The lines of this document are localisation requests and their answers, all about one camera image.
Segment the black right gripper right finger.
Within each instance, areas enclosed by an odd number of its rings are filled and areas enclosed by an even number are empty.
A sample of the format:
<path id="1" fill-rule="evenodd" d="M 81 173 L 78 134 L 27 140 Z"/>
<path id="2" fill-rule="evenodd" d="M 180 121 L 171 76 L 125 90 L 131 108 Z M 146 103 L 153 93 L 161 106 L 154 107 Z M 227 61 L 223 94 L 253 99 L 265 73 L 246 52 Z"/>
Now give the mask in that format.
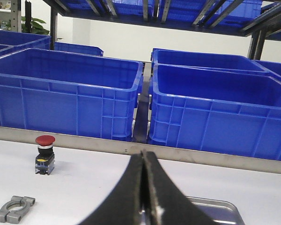
<path id="1" fill-rule="evenodd" d="M 154 152 L 143 151 L 148 197 L 144 201 L 149 225 L 214 225 L 169 178 Z"/>

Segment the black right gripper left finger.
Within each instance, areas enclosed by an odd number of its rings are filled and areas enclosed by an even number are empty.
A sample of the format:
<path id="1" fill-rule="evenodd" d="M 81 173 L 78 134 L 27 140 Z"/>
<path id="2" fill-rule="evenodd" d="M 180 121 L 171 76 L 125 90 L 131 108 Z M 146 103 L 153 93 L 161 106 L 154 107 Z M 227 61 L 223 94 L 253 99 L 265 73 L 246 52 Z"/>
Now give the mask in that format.
<path id="1" fill-rule="evenodd" d="M 139 225 L 143 159 L 133 154 L 113 190 L 81 225 Z"/>

